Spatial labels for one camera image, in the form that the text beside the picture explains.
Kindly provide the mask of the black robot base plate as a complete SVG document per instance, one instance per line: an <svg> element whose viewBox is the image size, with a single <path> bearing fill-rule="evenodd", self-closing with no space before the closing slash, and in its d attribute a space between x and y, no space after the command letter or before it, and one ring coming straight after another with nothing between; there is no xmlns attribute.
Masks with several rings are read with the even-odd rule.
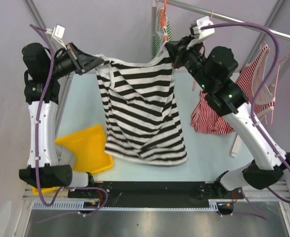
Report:
<svg viewBox="0 0 290 237"><path fill-rule="evenodd" d="M229 200L241 199L238 190L216 190L213 183L206 182L137 182L137 181L103 181L95 187L106 190L109 200L127 199L144 201L172 201L176 199L192 202L196 200Z"/></svg>

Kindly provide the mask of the black white striped tank top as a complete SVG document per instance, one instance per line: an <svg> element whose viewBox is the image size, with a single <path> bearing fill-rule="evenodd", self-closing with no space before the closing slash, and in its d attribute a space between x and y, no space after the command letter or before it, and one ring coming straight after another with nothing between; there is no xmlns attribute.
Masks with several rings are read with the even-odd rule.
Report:
<svg viewBox="0 0 290 237"><path fill-rule="evenodd" d="M96 77L106 118L107 154L157 166L187 162L172 60L165 47L144 64L104 57Z"/></svg>

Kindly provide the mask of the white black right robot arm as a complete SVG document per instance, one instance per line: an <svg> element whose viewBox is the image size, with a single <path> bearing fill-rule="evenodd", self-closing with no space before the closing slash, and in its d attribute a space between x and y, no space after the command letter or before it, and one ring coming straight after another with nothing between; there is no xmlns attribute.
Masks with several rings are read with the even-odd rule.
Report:
<svg viewBox="0 0 290 237"><path fill-rule="evenodd" d="M275 144L252 111L252 104L241 87L231 80L237 61L232 50L216 46L209 56L200 52L203 43L189 46L193 37L165 43L173 68L185 67L206 93L206 101L241 137L253 161L239 169L222 173L214 182L215 194L226 198L232 190L251 186L270 189L290 169L290 153Z"/></svg>

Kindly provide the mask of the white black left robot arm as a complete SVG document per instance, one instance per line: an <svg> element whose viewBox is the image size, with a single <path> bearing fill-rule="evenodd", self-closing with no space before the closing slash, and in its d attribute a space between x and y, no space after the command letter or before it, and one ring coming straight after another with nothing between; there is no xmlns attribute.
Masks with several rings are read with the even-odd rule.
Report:
<svg viewBox="0 0 290 237"><path fill-rule="evenodd" d="M79 50L73 43L51 55L49 52L37 42L22 49L27 66L24 94L31 120L31 144L27 168L19 170L19 178L35 188L79 187L79 192L89 198L96 191L92 174L74 171L69 164L74 155L55 145L58 80L71 73L87 73L104 60Z"/></svg>

